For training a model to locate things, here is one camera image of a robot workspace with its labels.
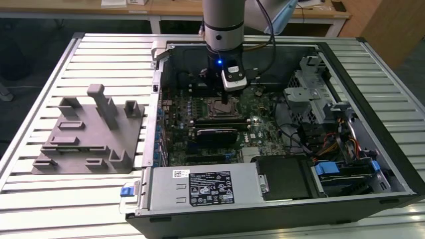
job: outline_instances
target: wooden table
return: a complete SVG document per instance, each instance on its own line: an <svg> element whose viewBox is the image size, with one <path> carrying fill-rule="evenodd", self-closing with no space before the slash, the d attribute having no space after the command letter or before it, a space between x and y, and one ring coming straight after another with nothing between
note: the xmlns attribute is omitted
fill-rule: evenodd
<svg viewBox="0 0 425 239"><path fill-rule="evenodd" d="M201 0L149 0L146 5L101 9L101 0L0 0L0 17L53 19L148 20L152 33L160 34L161 20L201 20ZM290 23L329 24L326 36L338 36L348 12L296 9Z"/></svg>

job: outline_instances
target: red wire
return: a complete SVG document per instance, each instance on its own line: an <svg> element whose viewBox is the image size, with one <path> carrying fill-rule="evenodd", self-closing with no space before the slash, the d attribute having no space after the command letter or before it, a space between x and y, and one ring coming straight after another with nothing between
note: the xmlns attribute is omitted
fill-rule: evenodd
<svg viewBox="0 0 425 239"><path fill-rule="evenodd" d="M324 138L324 147L325 147L325 145L326 145L326 139L328 139L328 137L329 136L332 136L332 135L334 135L336 133L329 133L329 134L326 134L326 136L325 136L325 138Z"/></svg>

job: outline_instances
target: motherboard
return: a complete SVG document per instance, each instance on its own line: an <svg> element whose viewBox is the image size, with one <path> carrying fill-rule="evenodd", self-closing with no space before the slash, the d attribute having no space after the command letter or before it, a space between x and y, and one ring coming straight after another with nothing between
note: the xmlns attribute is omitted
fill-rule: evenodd
<svg viewBox="0 0 425 239"><path fill-rule="evenodd" d="M162 109L169 166L242 163L288 152L274 121L277 95L252 86L240 96L200 97L165 89Z"/></svg>

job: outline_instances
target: barcode sticker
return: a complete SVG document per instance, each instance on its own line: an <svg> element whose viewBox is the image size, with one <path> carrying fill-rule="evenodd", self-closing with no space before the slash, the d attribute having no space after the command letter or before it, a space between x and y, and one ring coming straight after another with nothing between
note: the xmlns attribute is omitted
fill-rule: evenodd
<svg viewBox="0 0 425 239"><path fill-rule="evenodd" d="M190 173L190 170L188 169L173 170L173 178L188 178L189 173Z"/></svg>

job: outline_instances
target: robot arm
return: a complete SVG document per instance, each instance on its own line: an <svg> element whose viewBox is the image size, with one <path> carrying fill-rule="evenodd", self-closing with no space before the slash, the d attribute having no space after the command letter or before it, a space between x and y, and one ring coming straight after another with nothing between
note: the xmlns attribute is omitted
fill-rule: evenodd
<svg viewBox="0 0 425 239"><path fill-rule="evenodd" d="M276 0L268 0L270 6L276 7ZM285 4L284 8L294 8L293 4ZM248 84L245 69L241 62L244 41L244 13L245 0L204 0L204 25L205 41L209 50L208 78L216 78L222 82L226 92L242 90ZM293 9L284 12L292 15Z"/></svg>

